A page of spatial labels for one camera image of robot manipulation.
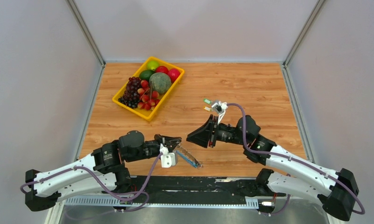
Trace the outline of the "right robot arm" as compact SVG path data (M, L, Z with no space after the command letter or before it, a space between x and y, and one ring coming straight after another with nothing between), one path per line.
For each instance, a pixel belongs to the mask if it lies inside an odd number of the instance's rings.
M214 147L218 141L242 145L250 161L268 166L257 176L258 193L294 194L321 205L339 220L350 220L359 193L352 171L324 168L290 153L262 136L260 126L249 115L240 118L235 127L218 119L210 115L204 125L188 134L187 141L204 148Z

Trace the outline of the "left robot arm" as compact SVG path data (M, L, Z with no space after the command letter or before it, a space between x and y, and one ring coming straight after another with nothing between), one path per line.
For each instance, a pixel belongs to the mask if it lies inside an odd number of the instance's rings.
M177 164L174 150L181 142L181 137L160 134L146 141L143 133L134 130L71 164L47 172L28 170L20 187L25 205L31 211L42 211L70 197L99 191L122 202L132 201L147 194L145 188L154 168L138 188L125 164L154 158L155 163L160 161L163 168L170 168Z

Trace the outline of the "keyring bunch with blue tag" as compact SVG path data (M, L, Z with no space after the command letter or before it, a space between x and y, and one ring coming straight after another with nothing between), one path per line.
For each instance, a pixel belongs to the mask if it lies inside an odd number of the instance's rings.
M183 148L181 145L178 145L175 148L176 153L184 159L188 164L194 168L202 168L203 164L199 162L188 150Z

